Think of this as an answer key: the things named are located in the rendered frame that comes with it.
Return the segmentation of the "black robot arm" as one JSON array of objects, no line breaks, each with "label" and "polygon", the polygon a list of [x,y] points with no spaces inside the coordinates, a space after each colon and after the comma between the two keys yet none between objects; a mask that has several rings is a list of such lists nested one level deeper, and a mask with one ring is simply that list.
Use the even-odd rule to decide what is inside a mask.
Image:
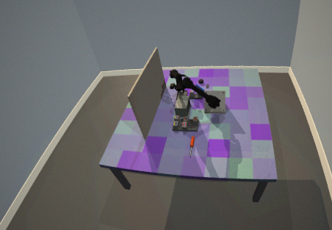
[{"label": "black robot arm", "polygon": [[[185,77],[182,80],[183,76],[185,76]],[[172,71],[170,71],[170,77],[171,78],[175,78],[176,81],[178,81],[177,84],[176,84],[176,91],[182,91],[184,89],[184,87],[192,89],[196,93],[198,93],[200,96],[202,96],[203,98],[205,98],[206,102],[208,103],[208,105],[211,108],[215,109],[216,107],[220,106],[220,99],[218,99],[217,97],[215,97],[213,95],[208,95],[207,93],[203,92],[196,85],[194,85],[194,83],[191,80],[191,78],[189,78],[187,75],[181,74],[177,70],[172,70]],[[182,80],[182,82],[180,83],[181,80]]]}]

